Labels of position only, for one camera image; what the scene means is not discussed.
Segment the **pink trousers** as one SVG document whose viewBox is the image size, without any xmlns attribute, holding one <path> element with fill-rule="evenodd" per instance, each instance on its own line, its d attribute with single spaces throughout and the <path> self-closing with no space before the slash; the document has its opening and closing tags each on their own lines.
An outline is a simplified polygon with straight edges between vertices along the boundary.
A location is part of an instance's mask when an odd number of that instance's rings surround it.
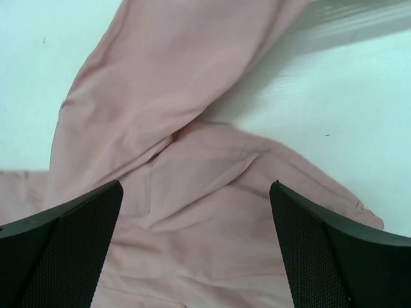
<svg viewBox="0 0 411 308">
<path fill-rule="evenodd" d="M 273 182 L 383 221 L 290 148 L 199 117 L 306 5 L 123 1 L 60 107 L 49 170 L 1 173 L 1 222 L 118 179 L 94 307 L 291 307 Z"/>
</svg>

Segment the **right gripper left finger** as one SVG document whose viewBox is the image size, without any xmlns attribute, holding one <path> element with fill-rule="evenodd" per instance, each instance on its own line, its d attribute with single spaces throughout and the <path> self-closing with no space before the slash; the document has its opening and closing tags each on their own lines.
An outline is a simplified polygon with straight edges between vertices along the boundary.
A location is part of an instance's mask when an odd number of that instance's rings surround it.
<svg viewBox="0 0 411 308">
<path fill-rule="evenodd" d="M 113 180 L 1 226 L 1 307 L 90 307 L 122 199 Z"/>
</svg>

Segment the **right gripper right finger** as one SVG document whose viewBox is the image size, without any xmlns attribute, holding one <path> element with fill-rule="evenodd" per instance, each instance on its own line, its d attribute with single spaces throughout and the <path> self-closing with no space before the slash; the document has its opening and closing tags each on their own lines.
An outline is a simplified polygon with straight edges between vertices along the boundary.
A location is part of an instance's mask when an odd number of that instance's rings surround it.
<svg viewBox="0 0 411 308">
<path fill-rule="evenodd" d="M 337 214 L 278 181 L 270 203 L 295 307 L 410 307 L 410 238 Z"/>
</svg>

